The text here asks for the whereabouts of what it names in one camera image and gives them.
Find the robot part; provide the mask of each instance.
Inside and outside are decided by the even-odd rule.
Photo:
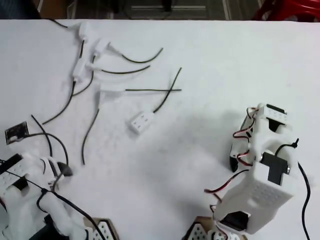
[[[213,220],[227,233],[254,234],[270,222],[296,193],[298,161],[287,113],[269,104],[249,108],[241,130],[233,134],[230,166],[247,169],[243,181],[228,190]]]

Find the floor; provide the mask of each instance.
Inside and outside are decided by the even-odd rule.
[[[164,12],[161,0],[119,0],[113,14],[107,0],[78,0],[76,19],[250,20],[262,0],[172,0]]]

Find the white plastic housing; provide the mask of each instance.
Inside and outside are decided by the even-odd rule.
[[[108,40],[105,38],[100,38],[98,43],[94,47],[94,55],[99,58],[101,54],[106,50],[108,45]]]
[[[22,157],[23,159],[7,171],[21,177],[25,176],[27,180],[42,188],[49,189],[48,182],[51,178],[48,179],[47,175],[43,174],[43,162],[26,153]],[[51,161],[55,166],[57,165],[53,158],[51,158]],[[47,165],[46,169],[45,172],[49,172],[50,166]],[[49,192],[39,203],[40,207],[47,213],[42,212],[36,205],[41,195],[41,189],[28,182],[28,187],[20,191],[13,186],[13,183],[19,177],[8,172],[0,175],[0,197],[5,203],[9,220],[8,227],[0,229],[0,231],[3,231],[2,233],[7,239],[25,240],[31,238],[45,226],[44,217],[48,214],[51,215],[54,226],[62,235],[69,236],[70,240],[85,239],[86,232],[84,231],[83,220],[83,225],[80,224],[81,216],[78,214],[71,216],[70,212],[72,211],[67,211],[63,202]]]
[[[275,132],[269,128],[269,119],[281,123]],[[261,103],[258,105],[253,131],[250,132],[250,144],[246,140],[233,140],[230,156],[244,153],[249,149],[248,156],[241,159],[252,163],[253,166],[249,172],[244,173],[246,174],[244,180],[228,190],[222,203],[217,205],[214,219],[220,228],[243,234],[242,231],[236,231],[220,223],[227,214],[242,211],[250,214],[245,232],[254,234],[270,222],[278,209],[296,194],[298,160],[293,147],[284,147],[277,155],[288,163],[288,174],[282,174],[280,185],[268,180],[270,167],[260,163],[263,153],[274,155],[280,145],[296,141],[297,138],[293,137],[292,126],[288,120],[286,114]],[[244,123],[243,128],[249,125],[249,122]]]
[[[73,69],[73,79],[75,81],[81,80],[83,73],[86,69],[86,60],[82,57],[78,59],[78,62],[76,63],[74,69]]]
[[[106,49],[107,49],[108,51],[110,51],[110,52],[118,55],[118,56],[122,56],[122,53],[121,53],[118,49],[116,49],[114,46],[112,46],[112,45],[111,45],[111,42],[108,43]]]
[[[87,42],[89,38],[89,31],[90,31],[89,22],[87,21],[82,22],[79,27],[79,38],[82,41]]]
[[[129,127],[136,134],[141,134],[151,125],[154,117],[155,114],[153,112],[141,112],[129,123]]]

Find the wire bundle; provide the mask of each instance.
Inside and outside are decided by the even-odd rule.
[[[249,110],[253,110],[253,115],[251,116],[250,113],[249,113]],[[246,117],[245,117],[245,120],[244,122],[246,122],[247,118],[249,119],[252,119],[252,123],[250,124],[250,126],[244,128],[244,129],[240,129],[236,132],[234,132],[232,134],[232,137],[235,138],[235,139],[246,139],[248,141],[248,143],[250,143],[250,138],[248,136],[244,136],[244,135],[240,135],[240,134],[243,134],[243,133],[246,133],[247,131],[250,131],[255,122],[256,122],[256,118],[255,118],[255,115],[256,115],[256,112],[258,111],[258,109],[256,109],[255,107],[248,107],[246,109]],[[247,166],[247,167],[251,167],[252,164],[251,163],[247,163],[245,161],[243,161],[241,158],[247,156],[249,154],[249,149],[246,151],[246,152],[243,152],[243,153],[239,153],[237,156],[236,156],[236,159],[238,160],[238,162],[242,163],[243,165]]]

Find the perforated white plate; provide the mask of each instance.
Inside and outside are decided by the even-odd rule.
[[[207,233],[200,223],[196,223],[193,226],[188,240],[207,240]]]
[[[99,224],[98,224],[98,227],[100,229],[100,231],[102,232],[103,236],[105,239],[107,240],[115,240],[113,237],[112,237],[112,234],[111,234],[111,229],[108,227],[108,224],[105,222],[105,221],[101,221]],[[95,230],[92,234],[92,240],[103,240],[101,238],[101,236],[99,235],[98,231]]]

